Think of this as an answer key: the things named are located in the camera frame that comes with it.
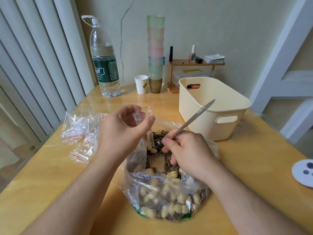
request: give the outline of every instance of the wooden shelf leg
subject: wooden shelf leg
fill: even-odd
[[[170,83],[172,83],[173,66],[170,66]]]

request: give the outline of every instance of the fingernail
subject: fingernail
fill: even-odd
[[[154,121],[156,120],[156,118],[155,118],[155,116],[150,116],[150,121],[152,122],[152,123],[154,123]]]

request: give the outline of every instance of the stack of paper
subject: stack of paper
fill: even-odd
[[[225,56],[222,55],[207,55],[204,57],[207,63],[223,63],[225,61]]]

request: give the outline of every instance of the cream plastic basket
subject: cream plastic basket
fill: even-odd
[[[241,117],[251,107],[248,98],[214,78],[183,78],[179,84],[179,112],[184,121],[215,99],[214,104],[188,126],[191,131],[213,141],[229,138]],[[187,90],[190,84],[200,84],[200,88]]]

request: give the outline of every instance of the bottle handle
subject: bottle handle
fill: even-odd
[[[99,24],[98,20],[97,20],[96,17],[94,17],[94,16],[82,15],[81,18],[83,19],[83,21],[84,21],[87,25],[89,25],[89,26],[91,26],[91,27],[96,27],[96,26],[89,24],[87,21],[85,21],[85,18],[95,19],[95,20],[96,20],[96,23]]]

